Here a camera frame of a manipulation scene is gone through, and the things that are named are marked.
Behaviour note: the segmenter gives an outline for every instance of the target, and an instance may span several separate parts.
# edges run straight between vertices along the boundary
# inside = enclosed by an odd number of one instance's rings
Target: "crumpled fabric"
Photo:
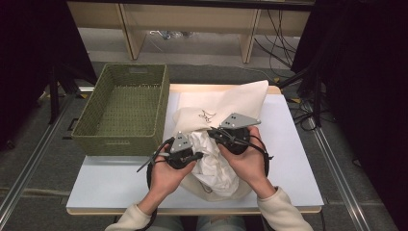
[[[182,132],[192,142],[194,152],[204,156],[181,186],[197,196],[218,201],[238,199],[251,192],[219,152],[214,139],[207,134],[232,113],[258,118],[268,91],[268,81],[240,85],[226,91],[183,92],[173,135]]]

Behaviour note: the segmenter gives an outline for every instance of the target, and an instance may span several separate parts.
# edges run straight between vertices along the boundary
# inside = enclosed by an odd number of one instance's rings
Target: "white sleeve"
[[[137,204],[132,204],[126,209],[117,223],[109,225],[105,231],[137,230],[144,228],[150,221],[151,216],[142,212]]]
[[[258,206],[262,216],[276,231],[313,230],[281,188],[271,197],[258,198]]]

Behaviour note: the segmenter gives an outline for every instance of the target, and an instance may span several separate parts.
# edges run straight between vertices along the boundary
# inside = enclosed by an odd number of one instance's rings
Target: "hand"
[[[259,130],[255,126],[249,126],[250,142],[258,147],[263,147],[257,137],[261,139]],[[228,161],[237,175],[255,191],[260,198],[267,198],[275,193],[275,188],[265,176],[264,154],[255,148],[248,146],[241,155],[234,155],[222,144],[218,145],[221,155]]]
[[[162,162],[164,160],[162,156],[156,158],[156,164],[152,169],[150,191],[168,196],[178,188],[184,177],[192,171],[196,162],[191,162],[181,169],[174,169],[168,163]]]
[[[164,159],[162,156],[156,158],[157,163],[152,168],[150,191],[138,204],[139,209],[147,215],[153,214],[160,203],[178,188],[181,181],[192,171],[196,163],[191,162],[182,169],[174,169],[167,162],[161,162]]]

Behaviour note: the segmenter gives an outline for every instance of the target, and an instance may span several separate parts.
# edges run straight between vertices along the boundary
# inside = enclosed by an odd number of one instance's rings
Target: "wicker basket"
[[[163,141],[164,64],[106,64],[72,138],[90,156],[147,156]]]

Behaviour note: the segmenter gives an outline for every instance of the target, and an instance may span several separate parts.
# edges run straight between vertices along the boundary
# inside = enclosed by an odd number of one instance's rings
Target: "gray floor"
[[[233,79],[238,83],[248,80],[270,80],[276,77],[269,70],[268,54],[256,44],[250,64],[242,63],[236,35],[194,33],[190,38],[174,37],[168,40],[158,35],[148,35],[139,58],[136,61],[129,61],[120,31],[81,29],[80,32],[96,71],[100,71],[104,62],[134,62],[170,64],[170,79],[179,82],[196,82],[203,79],[204,82],[214,82],[221,79],[218,83],[222,83]],[[264,46],[269,46],[264,37],[258,37],[258,40]],[[296,38],[288,40],[296,47],[298,43]],[[276,60],[271,60],[270,65],[280,69],[276,71],[281,75],[292,74]],[[296,97],[295,89],[296,86],[291,86],[284,90],[284,94],[288,98]],[[70,136],[68,127],[71,119],[79,116],[86,102],[87,99],[76,98],[69,106],[4,230],[103,230],[113,221],[113,217],[71,216],[65,210],[67,197],[85,153],[74,141],[65,140],[64,137]],[[45,131],[49,99],[44,98],[41,104],[41,107],[32,111],[30,119],[14,138],[16,148],[0,152],[0,200],[4,199],[8,188],[17,179]],[[293,114],[299,115],[299,104],[289,103],[289,107]],[[326,120],[322,121],[322,131],[338,160],[349,188],[363,209],[370,230],[397,230],[366,174],[360,167],[352,164],[352,150],[347,145],[340,128],[331,121],[333,117],[330,114],[323,116]],[[326,230],[355,230],[344,199],[316,140],[315,132],[304,131],[299,125],[297,130],[325,203],[323,215]],[[319,214],[304,217],[315,230],[323,230]]]

